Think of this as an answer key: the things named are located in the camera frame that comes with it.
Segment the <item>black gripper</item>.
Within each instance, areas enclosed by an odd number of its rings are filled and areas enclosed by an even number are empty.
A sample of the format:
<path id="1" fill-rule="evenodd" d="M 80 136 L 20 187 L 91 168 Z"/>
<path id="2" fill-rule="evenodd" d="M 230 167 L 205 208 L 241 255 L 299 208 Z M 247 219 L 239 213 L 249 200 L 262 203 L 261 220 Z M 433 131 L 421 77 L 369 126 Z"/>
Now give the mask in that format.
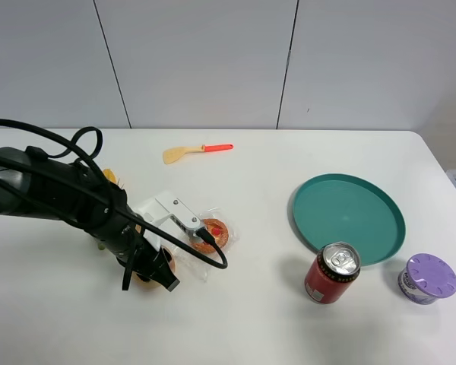
<path id="1" fill-rule="evenodd" d="M 116 256 L 119 264 L 124 268 L 122 278 L 122 290 L 127 291 L 130 287 L 132 275 L 141 277 L 144 281 L 154 281 L 173 291 L 179 284 L 179 279 L 169 266 L 166 252 L 162 248 L 156 248 L 144 237 L 141 230 L 138 232 L 134 221 L 125 217 L 128 225 L 125 227 L 128 251 L 125 257 Z"/>

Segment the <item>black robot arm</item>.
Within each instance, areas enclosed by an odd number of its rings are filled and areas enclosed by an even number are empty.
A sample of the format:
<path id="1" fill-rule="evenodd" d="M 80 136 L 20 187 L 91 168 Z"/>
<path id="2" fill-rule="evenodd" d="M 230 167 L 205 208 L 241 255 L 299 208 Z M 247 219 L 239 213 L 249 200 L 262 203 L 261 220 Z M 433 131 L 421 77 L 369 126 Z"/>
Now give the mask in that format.
<path id="1" fill-rule="evenodd" d="M 82 186 L 102 199 L 112 197 L 115 208 L 131 214 L 133 210 L 128 206 L 125 190 L 112 182 L 103 184 L 98 174 L 79 163 L 66 164 L 10 147 L 0 148 L 0 158 L 54 176 L 48 179 L 0 165 L 0 215 L 67 219 L 80 225 L 124 267 L 124 290 L 128 289 L 132 275 L 137 275 L 142 281 L 155 281 L 167 290 L 173 290 L 179 284 L 171 267 L 172 257 L 144 237 L 144 228 L 117 212 L 111 212 L 104 202 L 73 189 L 71 185 Z"/>

